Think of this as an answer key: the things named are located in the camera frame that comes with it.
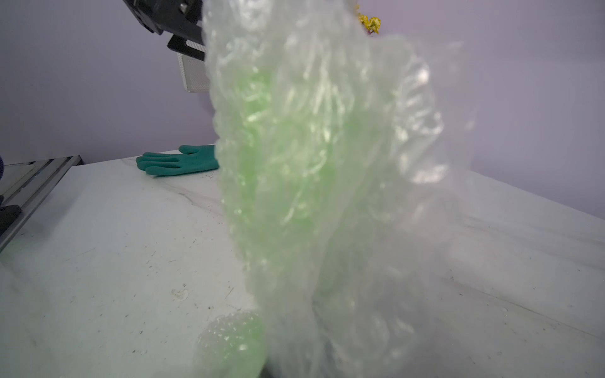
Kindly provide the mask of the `clear bubble wrap sheet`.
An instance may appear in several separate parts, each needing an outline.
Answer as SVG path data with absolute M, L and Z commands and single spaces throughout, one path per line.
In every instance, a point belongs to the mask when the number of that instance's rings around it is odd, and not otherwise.
M 406 373 L 463 223 L 464 44 L 370 36 L 345 1 L 202 14 L 223 215 L 254 307 L 199 336 L 197 374 Z

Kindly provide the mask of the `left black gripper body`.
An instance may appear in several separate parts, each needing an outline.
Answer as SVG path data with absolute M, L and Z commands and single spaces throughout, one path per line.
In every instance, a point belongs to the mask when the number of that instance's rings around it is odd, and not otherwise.
M 202 0 L 124 0 L 135 19 L 151 33 L 161 35 L 168 32 L 173 36 L 167 47 L 179 54 L 204 61 L 206 53 L 189 46 L 192 42 L 204 46 Z

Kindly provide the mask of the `green plastic wine glass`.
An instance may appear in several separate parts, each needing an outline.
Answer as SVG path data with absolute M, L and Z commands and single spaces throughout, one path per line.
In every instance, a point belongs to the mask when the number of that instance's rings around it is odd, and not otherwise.
M 271 359 L 318 343 L 311 297 L 364 173 L 368 93 L 344 72 L 243 72 L 217 107 L 225 214 Z

